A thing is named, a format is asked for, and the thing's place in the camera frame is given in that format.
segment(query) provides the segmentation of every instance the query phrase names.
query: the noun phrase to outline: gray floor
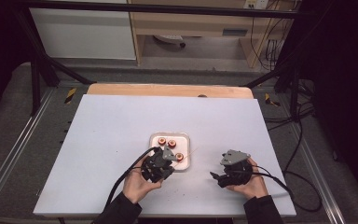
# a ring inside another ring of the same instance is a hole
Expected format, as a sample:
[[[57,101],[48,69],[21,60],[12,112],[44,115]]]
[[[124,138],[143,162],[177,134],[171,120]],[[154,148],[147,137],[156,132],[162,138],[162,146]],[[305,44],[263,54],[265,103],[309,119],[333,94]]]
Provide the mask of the gray floor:
[[[185,41],[186,48],[180,49],[178,46],[159,43],[152,37],[147,38],[144,63],[140,66],[120,62],[67,63],[73,63],[74,70],[82,76],[101,82],[237,86],[265,72],[261,67],[249,69],[245,66],[245,57],[241,54],[238,40],[190,37]],[[63,103],[66,94],[75,83],[63,74],[60,74],[60,77],[66,82],[54,91],[45,114],[0,192],[0,223],[36,223],[49,220],[33,215],[36,194],[46,182],[60,151],[60,142],[65,138],[65,130],[70,128],[68,121],[72,120],[81,96],[88,88],[77,85],[73,101],[66,105]],[[266,92],[273,100],[280,99],[271,88],[273,82],[272,79],[262,87],[255,88],[255,98],[259,100],[266,118],[286,117],[281,106],[265,104]],[[0,103],[0,165],[5,161],[29,118],[32,100],[30,87],[29,67],[20,67],[14,72]],[[332,160],[331,148],[317,118],[307,117],[302,123],[307,142],[333,191],[342,215],[347,223],[358,223],[358,184],[345,163]],[[296,146],[293,131],[289,125],[285,125],[270,131],[269,134],[280,166],[283,168]],[[296,155],[289,170],[310,179],[301,154]],[[316,205],[316,196],[307,184],[292,176],[287,176],[286,181],[296,195],[296,202],[307,207]],[[284,219],[286,223],[329,223],[323,209],[317,213],[305,212],[298,208],[296,211],[296,217]]]

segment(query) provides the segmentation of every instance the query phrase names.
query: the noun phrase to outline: white tabletop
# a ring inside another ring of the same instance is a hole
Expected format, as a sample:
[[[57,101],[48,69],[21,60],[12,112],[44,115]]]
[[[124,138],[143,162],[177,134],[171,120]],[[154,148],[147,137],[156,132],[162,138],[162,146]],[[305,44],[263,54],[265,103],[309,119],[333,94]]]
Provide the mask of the white tabletop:
[[[221,189],[209,172],[228,149],[252,155],[284,183],[257,100],[84,95],[34,213],[96,217],[116,180],[148,149],[157,132],[187,133],[191,164],[140,201],[141,217],[244,217],[240,194]],[[282,216],[295,216],[287,192],[265,177]],[[122,190],[118,187],[116,195]]]

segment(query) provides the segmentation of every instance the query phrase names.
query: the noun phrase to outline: white tray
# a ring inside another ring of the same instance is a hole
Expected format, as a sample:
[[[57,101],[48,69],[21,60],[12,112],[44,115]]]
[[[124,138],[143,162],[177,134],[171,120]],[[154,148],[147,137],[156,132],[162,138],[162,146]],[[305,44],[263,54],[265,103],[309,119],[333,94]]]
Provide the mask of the white tray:
[[[158,143],[158,139],[163,137],[168,143],[170,140],[176,142],[175,148],[170,148],[173,155],[182,153],[184,158],[181,161],[173,161],[172,167],[176,171],[184,171],[190,166],[190,139],[186,133],[153,133],[150,137],[150,147],[163,147]]]

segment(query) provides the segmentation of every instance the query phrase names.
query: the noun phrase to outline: black sleeve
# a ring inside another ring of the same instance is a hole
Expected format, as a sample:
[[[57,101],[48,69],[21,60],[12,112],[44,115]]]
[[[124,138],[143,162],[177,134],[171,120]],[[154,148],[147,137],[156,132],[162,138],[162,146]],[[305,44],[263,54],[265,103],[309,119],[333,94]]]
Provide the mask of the black sleeve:
[[[283,223],[281,215],[270,195],[254,197],[243,205],[249,224]]]
[[[132,224],[141,214],[142,207],[133,204],[121,192],[92,222],[95,224]]]

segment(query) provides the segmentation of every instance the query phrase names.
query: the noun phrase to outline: human hand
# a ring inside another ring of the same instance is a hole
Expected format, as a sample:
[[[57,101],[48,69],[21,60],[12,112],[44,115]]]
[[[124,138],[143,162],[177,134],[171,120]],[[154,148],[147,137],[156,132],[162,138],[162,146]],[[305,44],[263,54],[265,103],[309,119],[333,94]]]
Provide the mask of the human hand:
[[[151,190],[161,188],[163,179],[160,179],[157,183],[151,183],[142,176],[140,167],[146,157],[143,157],[135,164],[134,167],[137,168],[132,169],[124,180],[123,193],[132,203],[140,202]]]
[[[255,163],[251,158],[249,158],[248,161],[252,164],[253,172],[258,173],[258,169],[256,167],[257,163]],[[252,175],[249,182],[245,185],[229,185],[226,186],[226,189],[243,194],[247,200],[254,197],[261,198],[269,195],[262,175]]]

